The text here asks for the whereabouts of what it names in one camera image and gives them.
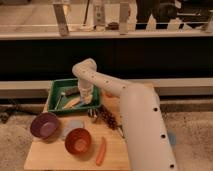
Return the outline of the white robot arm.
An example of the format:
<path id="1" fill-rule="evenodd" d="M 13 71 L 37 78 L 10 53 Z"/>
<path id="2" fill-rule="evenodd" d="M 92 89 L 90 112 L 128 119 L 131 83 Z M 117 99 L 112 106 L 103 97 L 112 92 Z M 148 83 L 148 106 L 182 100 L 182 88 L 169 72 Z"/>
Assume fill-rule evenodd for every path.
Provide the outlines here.
<path id="1" fill-rule="evenodd" d="M 159 97 L 152 86 L 99 73 L 92 58 L 75 64 L 72 73 L 83 96 L 95 85 L 120 99 L 131 171 L 178 171 Z"/>

